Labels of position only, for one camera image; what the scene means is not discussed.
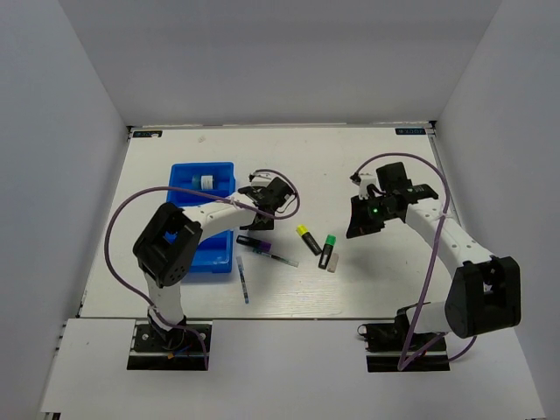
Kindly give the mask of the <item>green cap highlighter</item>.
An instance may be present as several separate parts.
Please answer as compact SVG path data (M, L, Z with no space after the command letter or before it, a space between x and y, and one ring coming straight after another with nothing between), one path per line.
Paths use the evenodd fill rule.
M320 258L318 260L318 267L322 270L325 270L328 266L328 263L331 260L333 254L333 248L336 244L336 237L332 234L329 234L325 238L325 243L322 248L322 252L320 254Z

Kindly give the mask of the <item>blue gel jar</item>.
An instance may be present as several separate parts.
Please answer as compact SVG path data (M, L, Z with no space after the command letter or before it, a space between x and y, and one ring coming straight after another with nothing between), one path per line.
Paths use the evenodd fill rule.
M192 188L195 190L207 191L215 188L215 178L211 174L195 174L192 176Z

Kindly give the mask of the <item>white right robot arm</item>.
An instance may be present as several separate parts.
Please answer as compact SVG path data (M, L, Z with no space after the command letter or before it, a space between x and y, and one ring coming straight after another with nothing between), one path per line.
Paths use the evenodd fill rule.
M437 252L451 277L447 298L397 311L396 341L413 349L427 333L454 333L466 339L518 326L522 318L521 270L511 256L498 257L477 243L452 218L428 185L413 185L402 163L376 170L383 195L373 216L400 219Z

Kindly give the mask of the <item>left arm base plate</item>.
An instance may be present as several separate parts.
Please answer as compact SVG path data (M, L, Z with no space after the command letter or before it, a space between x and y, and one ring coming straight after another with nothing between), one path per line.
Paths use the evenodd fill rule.
M168 343L145 322L137 322L127 360L129 371L207 371L199 340L179 331Z

